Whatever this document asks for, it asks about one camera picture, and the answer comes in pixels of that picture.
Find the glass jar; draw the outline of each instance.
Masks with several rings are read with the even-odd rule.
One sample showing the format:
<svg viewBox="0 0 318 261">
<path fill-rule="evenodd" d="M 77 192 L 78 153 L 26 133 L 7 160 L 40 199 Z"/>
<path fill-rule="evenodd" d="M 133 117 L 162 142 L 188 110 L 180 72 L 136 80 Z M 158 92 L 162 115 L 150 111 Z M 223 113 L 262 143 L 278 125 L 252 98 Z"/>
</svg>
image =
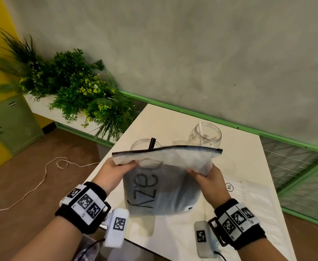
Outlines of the glass jar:
<svg viewBox="0 0 318 261">
<path fill-rule="evenodd" d="M 148 149 L 150 142 L 151 142 L 151 140 L 148 139 L 148 138 L 137 140 L 135 143 L 133 143 L 133 145 L 131 146 L 130 150 L 145 150 L 145 149 Z M 156 143 L 154 144 L 154 148 L 160 148 L 160 147 L 161 147 L 161 144 L 159 144 L 158 141 L 156 141 Z"/>
<path fill-rule="evenodd" d="M 200 132 L 199 124 L 193 128 L 188 138 L 188 144 L 219 148 L 222 140 L 222 132 L 218 127 L 210 123 L 201 123 L 201 130 L 202 133 Z"/>
</svg>

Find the white planter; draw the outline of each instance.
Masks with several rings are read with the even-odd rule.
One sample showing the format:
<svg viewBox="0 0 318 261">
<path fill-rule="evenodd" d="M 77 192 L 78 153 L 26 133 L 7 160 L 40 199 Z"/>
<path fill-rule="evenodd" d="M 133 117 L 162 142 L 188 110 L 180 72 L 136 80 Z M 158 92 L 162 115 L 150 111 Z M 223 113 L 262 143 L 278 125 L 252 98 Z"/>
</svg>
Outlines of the white planter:
<svg viewBox="0 0 318 261">
<path fill-rule="evenodd" d="M 62 111 L 60 109 L 49 110 L 49 104 L 54 101 L 54 95 L 49 95 L 47 97 L 41 98 L 39 101 L 35 101 L 35 98 L 30 94 L 27 94 L 24 97 L 33 113 L 39 114 L 63 125 L 72 127 L 91 136 L 95 136 L 96 132 L 98 131 L 99 126 L 94 122 L 90 122 L 86 128 L 82 126 L 82 124 L 85 123 L 86 119 L 86 116 L 83 113 L 78 114 L 77 121 L 69 123 L 62 116 Z M 116 141 L 113 139 L 113 137 L 111 137 L 110 142 L 115 143 Z"/>
</svg>

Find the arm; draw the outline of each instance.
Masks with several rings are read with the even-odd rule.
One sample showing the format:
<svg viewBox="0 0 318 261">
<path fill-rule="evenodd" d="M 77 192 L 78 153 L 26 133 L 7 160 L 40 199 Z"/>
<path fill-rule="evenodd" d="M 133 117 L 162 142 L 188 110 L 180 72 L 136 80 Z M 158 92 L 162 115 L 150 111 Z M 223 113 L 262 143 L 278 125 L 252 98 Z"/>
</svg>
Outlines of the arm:
<svg viewBox="0 0 318 261">
<path fill-rule="evenodd" d="M 106 160 L 92 182 L 109 195 L 127 171 L 136 166 L 134 161 L 116 166 L 112 158 Z M 24 246 L 12 261 L 71 261 L 82 233 L 61 216 L 55 217 L 31 242 Z"/>
<path fill-rule="evenodd" d="M 207 177 L 196 173 L 191 169 L 188 173 L 200 185 L 202 194 L 206 201 L 216 209 L 231 199 L 226 189 L 223 175 L 218 167 L 212 165 L 212 169 Z M 287 261 L 287 259 L 268 241 L 262 238 L 254 241 L 238 250 L 242 261 Z"/>
</svg>

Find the concrete wall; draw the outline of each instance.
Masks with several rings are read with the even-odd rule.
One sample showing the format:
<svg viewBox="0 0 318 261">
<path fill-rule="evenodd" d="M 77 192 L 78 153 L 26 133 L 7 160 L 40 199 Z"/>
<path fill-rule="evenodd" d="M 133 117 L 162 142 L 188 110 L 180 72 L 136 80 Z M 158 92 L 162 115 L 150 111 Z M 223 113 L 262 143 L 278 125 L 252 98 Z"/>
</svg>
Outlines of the concrete wall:
<svg viewBox="0 0 318 261">
<path fill-rule="evenodd" d="M 318 145 L 318 0 L 5 0 L 38 50 L 125 91 Z"/>
</svg>

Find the cable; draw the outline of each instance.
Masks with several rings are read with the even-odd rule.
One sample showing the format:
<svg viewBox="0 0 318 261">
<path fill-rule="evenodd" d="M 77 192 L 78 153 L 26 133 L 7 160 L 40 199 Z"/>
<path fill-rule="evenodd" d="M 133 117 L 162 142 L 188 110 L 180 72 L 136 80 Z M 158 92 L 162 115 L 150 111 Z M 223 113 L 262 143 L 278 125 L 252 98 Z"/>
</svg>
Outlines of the cable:
<svg viewBox="0 0 318 261">
<path fill-rule="evenodd" d="M 48 164 L 51 163 L 51 162 L 53 162 L 53 161 L 54 161 L 55 159 L 57 159 L 57 158 L 54 158 L 52 161 L 50 161 L 50 162 L 48 162 L 48 163 L 46 164 L 46 166 L 45 166 L 45 174 L 44 174 L 43 180 L 37 185 L 36 188 L 34 188 L 33 190 L 30 190 L 28 193 L 26 193 L 26 194 L 24 195 L 24 197 L 22 197 L 20 200 L 18 200 L 16 203 L 14 203 L 12 206 L 10 206 L 10 207 L 8 207 L 8 208 L 5 208 L 5 209 L 0 209 L 0 212 L 3 211 L 3 210 L 8 210 L 8 209 L 12 208 L 14 205 L 16 205 L 17 203 L 21 202 L 29 193 L 35 191 L 35 190 L 43 183 L 44 179 L 46 178 L 46 175 L 47 175 L 47 166 L 48 166 Z M 58 164 L 58 162 L 60 162 L 60 161 L 65 161 L 65 162 L 67 162 L 67 163 L 66 163 L 66 167 L 60 167 L 59 164 Z M 79 166 L 79 165 L 76 164 L 76 163 L 70 162 L 68 158 L 66 158 L 66 159 L 59 159 L 59 160 L 57 161 L 57 166 L 58 166 L 59 168 L 61 168 L 61 169 L 65 169 L 65 168 L 67 168 L 67 166 L 69 165 L 69 163 Z M 95 162 L 95 163 L 91 163 L 91 164 L 88 164 L 88 165 L 85 165 L 85 166 L 79 166 L 79 167 L 80 167 L 80 168 L 83 168 L 83 167 L 87 167 L 87 166 L 94 165 L 94 164 L 99 164 L 99 163 L 100 163 L 100 162 Z"/>
<path fill-rule="evenodd" d="M 226 261 L 226 258 L 220 253 L 220 252 L 217 252 L 217 251 L 213 251 L 215 254 L 217 255 L 220 255 L 224 261 Z"/>
<path fill-rule="evenodd" d="M 78 258 L 78 260 L 77 261 L 81 261 L 82 260 L 82 257 L 83 257 L 83 255 L 85 255 L 85 253 L 90 249 L 90 248 L 92 248 L 94 245 L 96 245 L 97 243 L 99 243 L 99 242 L 103 242 L 103 241 L 105 241 L 106 239 L 105 238 L 103 238 L 103 239 L 100 239 L 100 240 L 97 240 L 97 241 L 95 241 L 95 242 L 93 242 L 90 246 L 88 246 L 87 247 L 87 249 L 86 250 L 84 250 L 84 252 L 83 252 L 83 254 Z"/>
</svg>

